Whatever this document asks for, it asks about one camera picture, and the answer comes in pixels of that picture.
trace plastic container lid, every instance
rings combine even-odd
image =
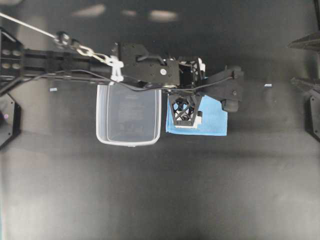
[[[161,129],[161,90],[135,92],[120,84],[98,85],[96,137],[104,144],[145,146]]]

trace black mount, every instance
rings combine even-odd
[[[21,108],[6,94],[0,97],[0,149],[20,133]]]
[[[289,48],[293,49],[304,49],[316,51],[320,54],[320,32],[316,32],[295,40],[288,45]],[[310,116],[312,124],[312,132],[320,140],[320,79],[308,79],[308,78],[293,78],[291,83],[299,89],[310,93],[309,106]]]

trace blue cloth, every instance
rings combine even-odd
[[[199,111],[202,111],[202,123],[198,124],[197,128],[175,127],[168,102],[165,131],[167,133],[181,135],[227,135],[228,113],[222,110],[221,102],[209,96],[204,96],[201,100]]]

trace wire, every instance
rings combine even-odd
[[[10,20],[10,21],[13,21],[13,22],[15,22],[15,23],[17,23],[17,24],[21,24],[21,25],[23,25],[23,26],[25,26],[25,27],[27,27],[27,28],[33,29],[33,30],[35,30],[35,31],[37,31],[37,32],[39,32],[39,33],[42,33],[42,34],[44,34],[44,35],[47,35],[47,36],[49,36],[49,37],[51,37],[51,38],[53,38],[53,39],[56,38],[55,35],[47,32],[47,31],[41,30],[40,28],[37,28],[37,27],[35,27],[35,26],[31,26],[31,25],[29,25],[29,24],[27,24],[27,23],[25,23],[25,22],[23,22],[23,21],[20,21],[20,20],[14,18],[14,17],[8,16],[8,15],[2,13],[2,12],[0,12],[0,17],[3,17],[3,18],[8,19],[8,20]]]
[[[46,78],[46,77],[62,77],[62,76],[59,76],[57,74],[62,74],[62,73],[65,73],[66,71],[64,70],[61,70],[61,71],[56,71],[56,72],[53,72],[53,73],[45,73],[45,74],[41,74],[41,75],[38,75],[38,76],[35,76],[35,77],[31,77],[31,78],[27,78],[27,79],[24,79],[22,81],[22,83],[27,83],[27,82],[30,82],[30,81],[36,81],[36,80],[39,80],[41,78]],[[154,91],[154,90],[170,90],[170,91],[179,91],[179,92],[187,92],[187,91],[194,91],[194,90],[197,90],[197,89],[202,89],[202,88],[206,88],[206,87],[210,87],[210,86],[213,86],[213,85],[217,85],[217,84],[220,84],[226,80],[229,80],[229,79],[232,79],[233,77],[232,76],[228,76],[228,77],[225,77],[225,78],[222,78],[218,81],[215,81],[215,82],[211,82],[211,83],[208,83],[208,84],[204,84],[204,85],[201,85],[201,86],[196,86],[196,87],[192,87],[192,88],[171,88],[171,87],[153,87],[153,88],[141,88],[141,87],[132,87],[126,83],[123,83],[123,82],[118,82],[118,81],[115,81],[115,80],[112,80],[112,79],[109,79],[105,76],[102,76],[102,75],[99,75],[97,73],[94,73],[94,72],[91,72],[91,71],[88,71],[88,70],[83,70],[83,69],[74,69],[74,70],[70,70],[70,72],[72,73],[86,73],[86,74],[90,74],[94,77],[97,77],[99,79],[102,79],[102,80],[105,80],[105,82],[114,82],[116,84],[119,84],[119,85],[122,85],[134,92],[147,92],[147,91]],[[128,78],[131,78],[133,80],[136,80],[138,81],[138,79],[136,79],[135,77],[131,77],[131,76],[124,76],[124,77],[128,77]]]
[[[104,76],[101,76],[99,74],[96,74],[94,72],[91,72],[91,71],[87,71],[87,70],[82,70],[82,69],[75,69],[75,70],[71,70],[70,72],[83,72],[83,73],[87,73],[87,74],[90,74],[90,75],[93,75],[95,77],[98,77],[98,78],[101,78],[101,79],[105,79],[105,80],[108,80],[108,81],[111,81],[111,82],[114,82],[114,83],[117,83],[117,84],[120,84],[126,88],[129,88],[130,90],[132,91],[135,91],[135,92],[146,92],[146,91],[151,91],[151,90],[172,90],[172,91],[181,91],[181,92],[184,92],[184,91],[193,91],[193,90],[197,90],[197,89],[202,89],[202,88],[206,88],[206,87],[210,87],[210,86],[213,86],[213,85],[217,85],[217,84],[220,84],[226,80],[229,80],[229,79],[233,79],[232,76],[228,76],[228,77],[225,77],[225,78],[222,78],[218,81],[215,81],[215,82],[211,82],[211,83],[208,83],[208,84],[204,84],[204,85],[201,85],[201,86],[196,86],[196,87],[192,87],[192,88],[171,88],[171,87],[153,87],[153,88],[146,88],[146,89],[142,89],[140,88],[141,90],[138,90],[138,89],[133,89],[131,88],[131,86],[123,83],[123,82],[120,82],[120,81],[114,81],[114,80],[111,80],[109,78],[106,78]],[[139,79],[135,78],[135,77],[131,77],[131,76],[126,76],[124,75],[124,77],[126,78],[130,78],[130,79],[133,79],[133,80],[136,80],[136,81],[139,81]]]

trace black background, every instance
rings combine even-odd
[[[72,14],[98,4],[100,16]],[[142,43],[202,56],[209,74],[226,64],[246,74],[228,136],[168,134],[163,118],[158,142],[135,148],[96,138],[96,86],[40,80],[12,91],[22,133],[0,153],[4,239],[320,238],[320,142],[308,95],[290,84],[318,77],[318,57],[286,47],[318,30],[313,0],[25,0],[1,10],[97,52]],[[177,17],[155,22],[152,10]],[[2,26],[27,48],[55,50],[40,33]]]

